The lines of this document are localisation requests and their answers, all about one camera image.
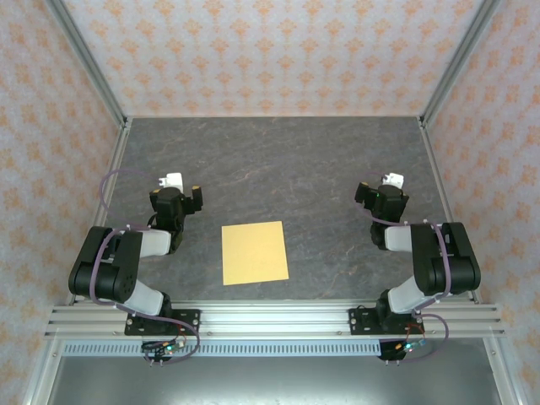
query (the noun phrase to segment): metal floor panel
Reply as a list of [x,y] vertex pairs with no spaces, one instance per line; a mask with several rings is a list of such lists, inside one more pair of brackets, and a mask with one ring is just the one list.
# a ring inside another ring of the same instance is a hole
[[384,366],[375,357],[62,358],[50,405],[499,405],[480,339]]

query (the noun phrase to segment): black mounting plate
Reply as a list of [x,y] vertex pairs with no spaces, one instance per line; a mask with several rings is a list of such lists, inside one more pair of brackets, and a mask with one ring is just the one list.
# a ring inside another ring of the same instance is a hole
[[[391,314],[380,321],[376,308],[352,308],[348,310],[348,325],[351,335],[407,335],[408,325],[417,321],[409,314]],[[416,327],[409,335],[422,334]]]
[[[178,321],[183,321],[188,325],[191,325],[197,332],[201,324],[201,311],[200,310],[172,310],[172,316],[170,318]],[[187,336],[193,336],[193,332],[184,327],[181,329],[182,333]],[[127,316],[126,329],[124,330],[126,336],[176,336],[178,334],[178,326],[171,322],[155,321],[151,319],[142,318],[140,316]]]

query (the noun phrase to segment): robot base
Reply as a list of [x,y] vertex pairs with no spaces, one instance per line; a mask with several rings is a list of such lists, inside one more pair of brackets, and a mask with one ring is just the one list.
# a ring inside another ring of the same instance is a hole
[[381,294],[375,308],[348,310],[348,324],[351,335],[416,335],[420,331],[415,327],[411,331],[408,325],[417,323],[410,314],[394,314],[388,304],[388,291]]
[[[159,316],[176,319],[191,325],[196,331],[199,330],[201,323],[200,310],[173,310],[171,309],[169,295],[163,294],[163,307]],[[128,315],[124,334],[126,336],[176,336],[184,333],[187,336],[193,336],[193,332],[182,327],[179,330],[178,325],[166,322],[155,321],[142,318],[140,316]]]

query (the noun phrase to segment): cable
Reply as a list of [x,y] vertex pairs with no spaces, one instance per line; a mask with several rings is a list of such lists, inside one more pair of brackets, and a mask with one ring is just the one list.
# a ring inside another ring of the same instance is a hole
[[136,312],[134,310],[131,310],[131,309],[127,308],[124,305],[117,304],[117,303],[112,302],[112,301],[101,301],[95,295],[95,282],[96,282],[97,277],[98,277],[98,271],[100,270],[101,258],[103,257],[103,253],[105,252],[105,249],[106,249],[107,245],[109,244],[109,242],[111,241],[111,239],[115,235],[119,235],[122,231],[126,231],[126,230],[147,230],[147,229],[148,229],[148,227],[142,227],[141,228],[141,227],[133,227],[131,225],[128,225],[128,226],[123,227],[123,228],[113,229],[103,239],[103,242],[101,243],[100,249],[98,250],[98,253],[97,253],[96,257],[95,257],[94,267],[92,268],[92,275],[90,277],[90,286],[89,286],[90,291],[89,292],[90,292],[90,298],[97,305],[115,306],[119,310],[125,311],[128,314],[131,314],[132,316],[140,316],[142,318],[151,319],[151,320],[155,320],[155,321],[164,321],[164,322],[175,323],[176,325],[179,325],[180,327],[184,327],[185,329],[187,329],[188,331],[193,333],[193,335],[195,335],[195,338],[197,339],[197,343],[196,343],[195,347],[193,348],[193,350],[191,352],[187,353],[187,354],[184,354],[184,355],[180,356],[180,357],[175,357],[175,358],[167,361],[166,364],[169,365],[169,364],[178,363],[178,362],[180,362],[182,360],[188,359],[188,358],[192,357],[195,354],[195,352],[198,351],[199,347],[201,346],[201,337],[199,336],[199,333],[197,332],[197,329],[195,329],[190,324],[185,323],[183,321],[179,321],[177,319],[166,318],[166,317],[163,317],[163,316],[147,315],[147,314]]
[[[368,173],[366,173],[366,175],[380,176],[381,173],[368,172]],[[399,222],[389,222],[389,221],[385,221],[384,219],[374,218],[373,215],[368,213],[361,206],[359,206],[359,210],[362,213],[362,215],[364,215],[365,217],[368,217],[372,221],[377,222],[379,224],[388,225],[388,226],[408,226],[408,224],[402,224],[402,223],[399,223]],[[426,354],[425,356],[417,357],[417,358],[414,358],[414,359],[404,359],[404,360],[402,360],[402,363],[404,363],[404,362],[412,363],[414,361],[418,361],[418,360],[421,360],[421,359],[426,359],[426,358],[432,356],[433,354],[440,352],[441,348],[446,344],[446,341],[448,340],[448,337],[450,336],[450,329],[448,328],[448,323],[446,323],[445,319],[442,316],[439,316],[439,315],[436,315],[436,314],[420,314],[419,313],[422,309],[434,304],[438,300],[441,300],[441,299],[445,298],[450,293],[450,290],[451,290],[450,263],[448,261],[448,251],[446,250],[445,238],[442,235],[442,233],[440,232],[440,229],[437,226],[437,224],[435,224],[435,223],[430,223],[430,224],[431,224],[431,227],[433,228],[433,230],[435,231],[435,234],[437,235],[437,240],[439,241],[440,255],[442,256],[443,267],[445,269],[445,290],[440,295],[435,296],[431,300],[428,300],[428,301],[424,302],[423,304],[413,308],[413,314],[412,315],[413,315],[414,318],[417,318],[417,319],[418,318],[424,318],[424,317],[437,318],[439,321],[442,322],[443,326],[445,327],[445,337],[444,337],[444,339],[442,341],[442,344],[436,350],[434,350],[433,352],[430,352],[429,354]]]
[[[366,175],[376,175],[376,176],[378,176],[379,174],[380,173],[378,173],[378,172],[368,172],[368,173],[366,173]],[[401,222],[390,222],[390,221],[385,221],[384,219],[375,218],[375,217],[373,217],[373,215],[368,213],[360,205],[358,206],[358,208],[359,208],[359,211],[362,213],[362,215],[364,215],[365,217],[367,217],[367,218],[371,219],[372,221],[377,222],[379,224],[388,225],[388,226],[408,226],[408,224],[403,224]],[[443,268],[445,269],[445,290],[442,293],[440,293],[440,295],[435,296],[431,300],[428,300],[428,301],[424,302],[423,304],[421,304],[421,305],[417,306],[416,308],[414,308],[413,313],[417,313],[417,312],[421,311],[423,308],[426,308],[427,306],[432,305],[436,301],[445,298],[450,293],[450,289],[451,289],[450,263],[448,262],[448,251],[446,250],[445,238],[442,235],[442,233],[440,232],[440,229],[437,226],[437,224],[435,224],[435,223],[430,223],[430,224],[431,224],[431,227],[433,228],[435,234],[437,235],[437,239],[439,241],[440,255],[442,256]]]
[[187,336],[186,334],[182,331],[182,328],[180,325],[177,325],[178,326],[178,334],[176,335],[176,339],[180,337],[180,335],[182,335],[182,337],[184,338],[184,346],[187,345]]
[[122,222],[125,222],[125,223],[129,223],[129,221],[127,219],[123,218],[121,215],[119,215],[118,213],[115,213],[114,211],[112,211],[109,208],[109,206],[105,202],[105,196],[103,195],[103,189],[105,187],[105,183],[109,180],[109,178],[111,176],[113,176],[113,175],[115,175],[117,173],[131,173],[131,174],[139,175],[139,176],[142,176],[142,177],[148,177],[149,179],[152,179],[154,181],[158,181],[159,179],[157,179],[156,177],[154,177],[152,175],[149,175],[148,173],[144,173],[143,171],[135,170],[135,169],[128,169],[128,168],[111,170],[109,173],[107,173],[106,175],[104,175],[101,178],[101,182],[100,182],[100,204],[101,204],[101,206],[103,207],[103,209],[112,218],[118,219],[119,221],[122,221]]
[[419,325],[416,325],[414,323],[409,323],[407,325],[407,337],[405,337],[405,340],[409,339],[409,337],[411,335],[411,328],[414,328],[414,327],[422,332],[422,336],[425,339],[425,330],[422,327],[420,327]]
[[157,217],[157,216],[158,216],[158,214],[156,214],[156,213],[155,213],[154,215],[152,215],[152,216],[150,217],[150,219],[148,220],[148,222],[146,223],[146,225],[147,225],[147,226],[152,226],[152,223],[154,222],[154,219],[155,219],[155,217]]
[[442,316],[439,316],[439,315],[436,315],[436,314],[421,314],[421,315],[416,314],[416,315],[413,315],[413,316],[416,316],[417,318],[426,318],[426,317],[437,318],[443,324],[443,326],[445,327],[445,337],[442,339],[442,343],[440,344],[440,346],[438,348],[436,348],[435,350],[433,350],[433,351],[431,351],[431,352],[429,352],[426,355],[421,356],[421,357],[415,357],[414,359],[400,360],[400,363],[414,363],[415,361],[427,359],[428,357],[433,356],[435,353],[440,353],[440,350],[446,345],[446,342],[448,341],[448,337],[450,336],[450,329],[448,328],[448,323],[445,321],[445,319]]

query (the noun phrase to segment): wall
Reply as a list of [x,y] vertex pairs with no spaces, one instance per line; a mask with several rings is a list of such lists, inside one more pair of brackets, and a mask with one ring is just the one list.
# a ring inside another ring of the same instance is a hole
[[456,219],[540,403],[540,8],[503,0],[429,128]]
[[0,403],[19,404],[117,129],[44,1],[1,1],[0,60]]
[[418,115],[481,0],[67,0],[131,116]]

